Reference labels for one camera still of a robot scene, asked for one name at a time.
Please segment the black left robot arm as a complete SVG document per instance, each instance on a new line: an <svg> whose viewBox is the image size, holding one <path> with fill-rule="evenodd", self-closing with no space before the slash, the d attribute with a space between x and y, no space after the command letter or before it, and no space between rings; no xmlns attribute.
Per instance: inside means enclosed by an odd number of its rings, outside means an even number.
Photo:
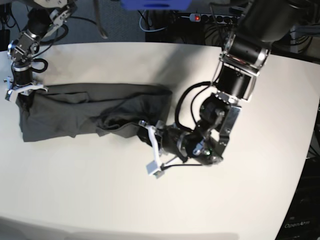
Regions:
<svg viewBox="0 0 320 240"><path fill-rule="evenodd" d="M153 149L153 163L164 170L160 151L177 156L183 163L189 159L211 166L223 160L230 133L241 112L240 101L251 96L261 68L272 50L298 22L315 0L251 0L238 25L224 40L219 61L222 66L212 81L197 87L215 87L199 109L200 119L190 129L179 121L180 110L188 95L185 91L175 109L174 124L151 125L141 121L138 138Z"/></svg>

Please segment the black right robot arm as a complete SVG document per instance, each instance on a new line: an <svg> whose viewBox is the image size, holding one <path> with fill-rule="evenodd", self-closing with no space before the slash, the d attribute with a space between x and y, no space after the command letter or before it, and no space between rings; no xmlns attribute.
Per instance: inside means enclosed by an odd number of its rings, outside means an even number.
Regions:
<svg viewBox="0 0 320 240"><path fill-rule="evenodd" d="M5 99L15 102L18 95L28 96L33 91L48 88L34 78L48 68L48 62L39 58L40 47L50 47L58 40L58 29L66 28L65 22L77 10L74 0L26 0L32 7L28 21L17 39L9 43L7 55L11 61L11 77L8 77Z"/></svg>

